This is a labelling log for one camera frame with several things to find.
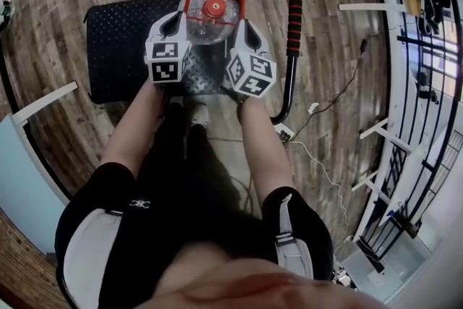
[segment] plastic bottle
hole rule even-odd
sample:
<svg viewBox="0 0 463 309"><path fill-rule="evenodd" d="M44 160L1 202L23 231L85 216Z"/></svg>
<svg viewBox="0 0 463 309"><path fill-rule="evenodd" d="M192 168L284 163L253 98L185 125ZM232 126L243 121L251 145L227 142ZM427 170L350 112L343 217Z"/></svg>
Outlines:
<svg viewBox="0 0 463 309"><path fill-rule="evenodd" d="M220 43L228 38L239 22L239 4L235 0L181 0L179 10L187 13L187 37L196 45Z"/></svg>

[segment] red bottle cap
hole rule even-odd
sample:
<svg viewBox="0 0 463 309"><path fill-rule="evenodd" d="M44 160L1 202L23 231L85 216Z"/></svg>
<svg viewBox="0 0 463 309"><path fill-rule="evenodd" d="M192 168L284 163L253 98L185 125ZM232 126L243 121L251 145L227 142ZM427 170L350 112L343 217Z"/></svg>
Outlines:
<svg viewBox="0 0 463 309"><path fill-rule="evenodd" d="M204 3L203 11L209 17L219 18L225 14L225 8L224 0L207 0Z"/></svg>

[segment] logo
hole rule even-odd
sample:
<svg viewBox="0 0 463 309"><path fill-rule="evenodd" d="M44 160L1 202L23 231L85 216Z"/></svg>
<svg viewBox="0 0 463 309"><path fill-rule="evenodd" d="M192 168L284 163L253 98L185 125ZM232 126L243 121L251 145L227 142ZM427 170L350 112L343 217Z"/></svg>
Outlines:
<svg viewBox="0 0 463 309"><path fill-rule="evenodd" d="M150 203L150 201L133 200L129 206L134 206L136 208L150 208Z"/></svg>

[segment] shoe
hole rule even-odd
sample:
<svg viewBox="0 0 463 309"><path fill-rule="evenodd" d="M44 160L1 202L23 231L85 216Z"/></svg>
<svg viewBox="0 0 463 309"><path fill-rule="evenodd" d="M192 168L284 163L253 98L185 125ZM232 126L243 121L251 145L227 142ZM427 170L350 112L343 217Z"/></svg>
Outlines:
<svg viewBox="0 0 463 309"><path fill-rule="evenodd" d="M191 116L191 126L193 125L202 125L204 127L208 126L209 121L209 110L204 103L199 103L193 110Z"/></svg>
<svg viewBox="0 0 463 309"><path fill-rule="evenodd" d="M169 104L178 103L180 106L183 107L183 97L171 97L169 100Z"/></svg>

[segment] white marker block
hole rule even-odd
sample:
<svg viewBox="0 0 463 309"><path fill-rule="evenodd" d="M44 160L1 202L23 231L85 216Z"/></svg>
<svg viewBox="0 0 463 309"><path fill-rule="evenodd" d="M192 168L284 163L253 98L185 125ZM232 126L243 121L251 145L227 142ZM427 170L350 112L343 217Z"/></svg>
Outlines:
<svg viewBox="0 0 463 309"><path fill-rule="evenodd" d="M238 93L261 98L276 82L276 63L233 48L231 61L226 67L233 89Z"/></svg>
<svg viewBox="0 0 463 309"><path fill-rule="evenodd" d="M145 44L145 63L150 81L179 82L190 60L189 41L148 41Z"/></svg>

